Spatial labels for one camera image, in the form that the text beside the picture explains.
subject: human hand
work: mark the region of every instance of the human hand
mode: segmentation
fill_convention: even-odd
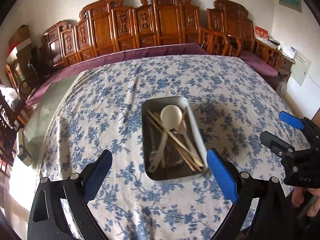
[[[320,197],[320,188],[308,188],[308,191],[314,195]],[[303,201],[303,188],[302,187],[294,187],[293,193],[292,193],[292,204],[296,207],[299,207]],[[316,202],[313,203],[312,206],[309,207],[307,211],[308,217],[315,217],[320,209],[320,198],[316,200]]]

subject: screw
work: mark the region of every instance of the screw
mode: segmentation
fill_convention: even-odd
[[[271,180],[274,183],[278,183],[279,182],[279,179],[277,177],[272,177]]]
[[[48,177],[43,177],[42,179],[41,179],[41,183],[46,183],[48,181]]]
[[[70,179],[78,179],[79,178],[79,174],[78,173],[72,173],[70,176]]]
[[[245,171],[244,171],[244,172],[241,172],[240,175],[241,175],[241,177],[244,178],[244,179],[249,178],[249,174],[248,174],[247,172],[245,172]]]

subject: purple cushion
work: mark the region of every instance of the purple cushion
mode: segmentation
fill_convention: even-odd
[[[39,87],[32,97],[27,99],[26,104],[39,103],[47,89],[52,83],[56,83],[67,77],[77,75],[82,71],[100,67],[103,65],[117,63],[126,60],[133,60],[145,57],[158,57],[158,56],[171,56],[171,55],[209,55],[204,49],[202,49],[197,43],[188,44],[176,44],[176,45],[165,45],[147,47],[141,49],[131,49],[120,51],[101,57],[89,59],[70,67],[64,68],[52,74],[41,87]]]
[[[262,59],[258,58],[250,51],[243,51],[240,55],[240,59],[247,63],[251,68],[253,68],[260,76],[278,76],[278,71],[276,71],[273,67],[269,66]]]

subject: rectangular tray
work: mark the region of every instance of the rectangular tray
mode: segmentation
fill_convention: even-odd
[[[198,171],[193,172],[187,166],[187,164],[183,165],[183,167],[180,168],[178,171],[166,169],[166,170],[162,170],[161,172],[159,170],[157,170],[155,173],[148,172],[148,168],[150,166],[149,154],[152,150],[152,143],[151,143],[151,137],[150,137],[150,132],[149,132],[147,118],[146,118],[147,116],[149,116],[147,110],[150,110],[151,112],[160,113],[161,110],[167,105],[176,105],[181,110],[187,108],[187,114],[185,116],[185,122],[187,125],[187,134],[190,141],[192,142],[193,146],[199,153],[204,163],[204,166],[202,167],[203,172],[201,173],[199,173]],[[208,169],[208,164],[206,161],[207,150],[204,146],[204,142],[199,132],[198,125],[196,123],[196,119],[192,112],[191,106],[186,98],[180,97],[180,96],[174,96],[174,97],[149,99],[143,102],[141,115],[142,115],[142,143],[143,143],[144,168],[145,168],[146,175],[150,179],[157,180],[157,181],[167,180],[170,183],[176,183],[177,181],[181,181],[181,178],[185,178],[189,176],[199,176],[199,174],[202,175],[204,172],[206,172],[206,170]],[[153,129],[153,130],[155,134],[154,137],[155,137],[155,145],[157,150],[157,146],[160,144],[160,140],[161,140],[161,133],[158,132],[156,129]]]

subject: blue floral tablecloth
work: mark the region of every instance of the blue floral tablecloth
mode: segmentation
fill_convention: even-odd
[[[210,239],[231,207],[211,174],[171,185],[144,174],[141,105],[174,95],[189,100],[206,148],[254,178],[284,178],[279,158],[259,141],[262,131],[307,147],[300,131],[278,120],[280,111],[289,111],[285,103],[239,58],[143,58],[79,75],[48,129],[39,179],[66,179],[109,149],[111,170],[88,204],[109,239]],[[244,226],[253,214],[254,206]]]

